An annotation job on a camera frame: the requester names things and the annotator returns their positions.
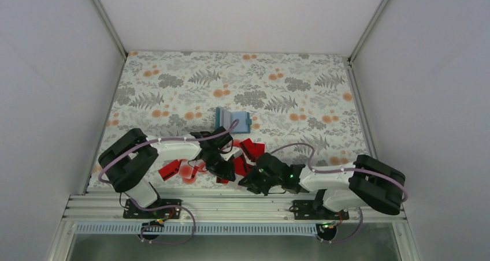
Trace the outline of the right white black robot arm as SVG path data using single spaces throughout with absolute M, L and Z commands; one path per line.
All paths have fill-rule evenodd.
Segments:
M 369 206 L 387 215 L 400 214 L 406 200 L 405 175 L 368 155 L 358 155 L 353 163 L 309 167 L 288 165 L 265 153 L 238 182 L 254 194 L 267 195 L 281 187 L 292 193 L 315 193 L 314 214 L 327 219 L 334 212 L 351 207 Z

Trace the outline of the blue leather card holder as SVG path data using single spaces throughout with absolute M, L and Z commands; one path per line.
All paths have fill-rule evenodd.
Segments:
M 237 125 L 232 129 L 231 133 L 249 134 L 251 133 L 252 119 L 250 113 L 246 111 L 229 111 L 222 107 L 216 108 L 215 128 L 223 126 L 229 129 L 235 120 L 238 120 Z

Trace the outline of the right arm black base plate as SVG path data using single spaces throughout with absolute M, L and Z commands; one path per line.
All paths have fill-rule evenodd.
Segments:
M 294 200 L 289 207 L 296 220 L 348 220 L 346 211 L 334 212 L 315 200 Z

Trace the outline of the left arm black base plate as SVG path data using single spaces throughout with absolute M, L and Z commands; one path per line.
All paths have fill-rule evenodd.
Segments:
M 181 199 L 158 199 L 147 208 L 153 211 L 143 211 L 137 208 L 131 200 L 126 200 L 124 219 L 179 219 Z

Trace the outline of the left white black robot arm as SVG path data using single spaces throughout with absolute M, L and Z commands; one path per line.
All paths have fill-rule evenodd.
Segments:
M 242 154 L 232 145 L 229 130 L 191 132 L 185 136 L 151 138 L 139 128 L 128 131 L 100 154 L 101 182 L 110 184 L 117 193 L 128 195 L 138 210 L 148 218 L 161 209 L 159 196 L 145 175 L 158 162 L 201 160 L 206 170 L 223 180 L 235 181 L 233 160 Z

